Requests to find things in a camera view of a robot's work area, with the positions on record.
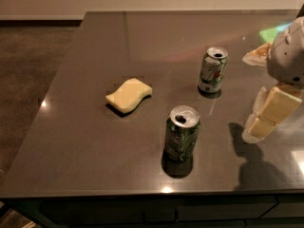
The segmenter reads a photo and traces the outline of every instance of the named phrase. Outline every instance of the white robot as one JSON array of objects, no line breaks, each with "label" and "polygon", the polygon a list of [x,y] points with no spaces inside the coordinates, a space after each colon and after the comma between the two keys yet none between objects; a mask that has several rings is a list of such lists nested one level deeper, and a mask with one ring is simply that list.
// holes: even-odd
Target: white robot
[{"label": "white robot", "polygon": [[244,56],[249,65],[267,66],[270,76],[278,80],[271,90],[263,87],[256,96],[242,138],[258,143],[267,137],[302,103],[304,88],[304,17],[297,17],[272,43]]}]

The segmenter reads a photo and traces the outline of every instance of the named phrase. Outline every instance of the can label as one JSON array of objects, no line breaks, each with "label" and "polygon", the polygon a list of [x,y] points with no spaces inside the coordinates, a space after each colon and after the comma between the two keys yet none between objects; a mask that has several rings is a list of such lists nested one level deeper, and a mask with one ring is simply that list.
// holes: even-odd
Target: can label
[{"label": "can label", "polygon": [[173,161],[184,162],[193,153],[200,130],[200,117],[193,108],[175,107],[166,122],[164,151]]},{"label": "can label", "polygon": [[227,50],[221,47],[210,47],[203,56],[199,75],[199,89],[208,93],[219,91],[227,62]]}]

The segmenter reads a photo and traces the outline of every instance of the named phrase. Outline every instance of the soda can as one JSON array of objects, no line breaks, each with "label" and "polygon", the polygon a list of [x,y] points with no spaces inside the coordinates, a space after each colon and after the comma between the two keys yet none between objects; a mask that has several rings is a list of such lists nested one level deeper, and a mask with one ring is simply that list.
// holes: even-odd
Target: soda can
[{"label": "soda can", "polygon": [[228,62],[228,51],[221,47],[210,47],[203,56],[198,87],[206,93],[220,89],[224,70]]},{"label": "soda can", "polygon": [[176,162],[185,162],[192,156],[200,130],[198,112],[186,105],[173,108],[166,122],[164,151]]}]

